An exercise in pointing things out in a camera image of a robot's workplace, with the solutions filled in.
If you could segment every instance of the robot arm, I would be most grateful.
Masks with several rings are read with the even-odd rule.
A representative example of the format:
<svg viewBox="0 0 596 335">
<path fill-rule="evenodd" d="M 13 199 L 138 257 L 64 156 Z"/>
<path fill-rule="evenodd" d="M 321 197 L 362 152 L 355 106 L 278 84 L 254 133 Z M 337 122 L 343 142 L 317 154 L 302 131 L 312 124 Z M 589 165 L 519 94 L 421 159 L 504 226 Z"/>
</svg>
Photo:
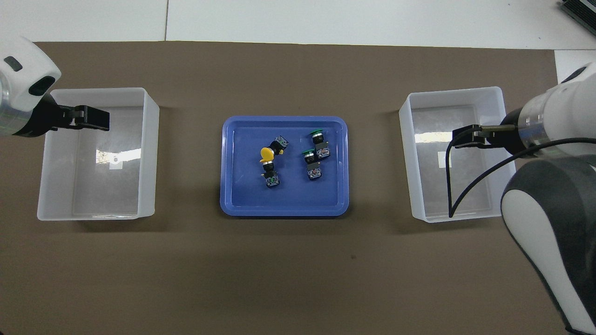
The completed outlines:
<svg viewBox="0 0 596 335">
<path fill-rule="evenodd" d="M 531 156 L 545 159 L 525 164 L 512 177 L 501 212 L 573 334 L 596 335 L 594 138 L 596 63 L 590 63 L 508 114 L 498 126 L 454 130 L 450 144 L 504 147 L 517 156 L 540 148 Z M 545 147 L 568 139 L 582 143 Z"/>
<path fill-rule="evenodd" d="M 36 137 L 57 128 L 109 130 L 108 112 L 60 106 L 47 94 L 61 75 L 31 41 L 0 40 L 0 136 Z"/>
</svg>

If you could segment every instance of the black cable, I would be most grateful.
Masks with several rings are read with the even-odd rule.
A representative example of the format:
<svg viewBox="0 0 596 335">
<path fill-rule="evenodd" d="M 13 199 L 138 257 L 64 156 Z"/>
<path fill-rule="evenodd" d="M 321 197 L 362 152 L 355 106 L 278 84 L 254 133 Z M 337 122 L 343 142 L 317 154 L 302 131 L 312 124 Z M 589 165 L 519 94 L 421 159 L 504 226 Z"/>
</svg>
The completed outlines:
<svg viewBox="0 0 596 335">
<path fill-rule="evenodd" d="M 456 138 L 454 138 L 449 143 L 449 145 L 447 146 L 447 152 L 445 153 L 445 160 L 447 162 L 447 164 L 445 165 L 445 167 L 446 167 L 446 175 L 447 175 L 447 198 L 449 200 L 449 217 L 450 218 L 453 218 L 453 215 L 455 213 L 455 210 L 457 209 L 457 206 L 460 205 L 461 201 L 466 196 L 466 194 L 468 194 L 470 192 L 470 190 L 474 186 L 476 186 L 476 184 L 478 184 L 481 180 L 483 180 L 485 177 L 487 177 L 491 173 L 493 173 L 496 170 L 502 168 L 503 166 L 505 166 L 505 165 L 513 162 L 514 160 L 516 160 L 516 159 L 518 159 L 520 157 L 526 156 L 528 154 L 532 154 L 532 153 L 534 153 L 534 152 L 536 152 L 538 150 L 549 148 L 549 147 L 553 147 L 555 145 L 570 144 L 570 143 L 591 143 L 591 144 L 596 144 L 596 138 L 573 137 L 573 138 L 557 139 L 555 141 L 550 141 L 550 142 L 546 142 L 546 143 L 534 145 L 533 147 L 529 147 L 529 148 L 527 148 L 525 150 L 522 150 L 522 151 L 518 152 L 517 154 L 515 154 L 515 155 L 513 155 L 513 156 L 511 156 L 511 157 L 509 157 L 507 159 L 504 159 L 500 163 L 497 163 L 495 166 L 493 166 L 490 169 L 488 169 L 485 172 L 483 172 L 476 179 L 474 179 L 474 181 L 472 181 L 470 183 L 470 185 L 468 185 L 464 189 L 464 191 L 462 191 L 462 193 L 457 198 L 457 200 L 455 201 L 455 203 L 453 205 L 451 205 L 451 177 L 449 176 L 449 150 L 451 149 L 452 143 L 455 142 Z"/>
<path fill-rule="evenodd" d="M 461 140 L 462 138 L 466 137 L 467 135 L 472 134 L 473 132 L 481 131 L 482 127 L 476 126 L 470 129 L 466 129 L 453 137 L 449 145 L 447 145 L 447 150 L 445 151 L 445 173 L 447 176 L 447 200 L 449 201 L 449 213 L 451 213 L 451 173 L 449 172 L 449 153 L 451 152 L 451 147 L 453 147 L 453 143 Z"/>
</svg>

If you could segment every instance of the white table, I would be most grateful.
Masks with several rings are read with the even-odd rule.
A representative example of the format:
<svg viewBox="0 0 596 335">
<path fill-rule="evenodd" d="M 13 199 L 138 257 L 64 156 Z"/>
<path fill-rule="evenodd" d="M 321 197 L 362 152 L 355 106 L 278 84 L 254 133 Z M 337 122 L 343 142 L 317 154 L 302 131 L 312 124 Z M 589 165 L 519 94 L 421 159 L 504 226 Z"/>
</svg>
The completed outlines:
<svg viewBox="0 0 596 335">
<path fill-rule="evenodd" d="M 0 29 L 33 41 L 222 41 L 553 49 L 559 80 L 596 36 L 556 0 L 3 0 Z"/>
</svg>

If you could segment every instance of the white plastic box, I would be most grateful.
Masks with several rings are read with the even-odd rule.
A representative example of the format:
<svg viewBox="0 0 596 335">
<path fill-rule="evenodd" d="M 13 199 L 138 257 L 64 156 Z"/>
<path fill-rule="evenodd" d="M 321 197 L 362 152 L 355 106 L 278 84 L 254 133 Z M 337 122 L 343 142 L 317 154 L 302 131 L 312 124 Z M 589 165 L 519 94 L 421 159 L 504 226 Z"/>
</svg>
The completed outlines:
<svg viewBox="0 0 596 335">
<path fill-rule="evenodd" d="M 451 131 L 471 124 L 498 125 L 505 117 L 499 87 L 411 93 L 399 110 L 412 215 L 426 222 L 501 215 L 501 195 L 515 173 L 514 163 L 495 171 L 448 216 L 445 150 Z M 481 173 L 510 157 L 504 149 L 453 148 L 453 201 Z"/>
<path fill-rule="evenodd" d="M 155 212 L 159 107 L 143 88 L 56 89 L 56 103 L 110 112 L 110 130 L 45 135 L 38 218 L 136 219 Z"/>
</svg>

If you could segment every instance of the white label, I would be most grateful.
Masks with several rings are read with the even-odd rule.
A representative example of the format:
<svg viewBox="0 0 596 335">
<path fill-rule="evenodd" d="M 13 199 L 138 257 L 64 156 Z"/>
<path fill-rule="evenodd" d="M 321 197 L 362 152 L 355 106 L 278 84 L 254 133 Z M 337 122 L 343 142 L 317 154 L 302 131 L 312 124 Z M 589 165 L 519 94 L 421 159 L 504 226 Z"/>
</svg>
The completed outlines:
<svg viewBox="0 0 596 335">
<path fill-rule="evenodd" d="M 110 163 L 110 170 L 122 170 L 122 163 L 124 162 Z"/>
<path fill-rule="evenodd" d="M 439 160 L 439 169 L 444 169 L 445 168 L 445 151 L 439 151 L 437 152 L 437 159 Z M 452 168 L 453 166 L 451 165 L 451 157 L 449 157 L 449 168 Z"/>
</svg>

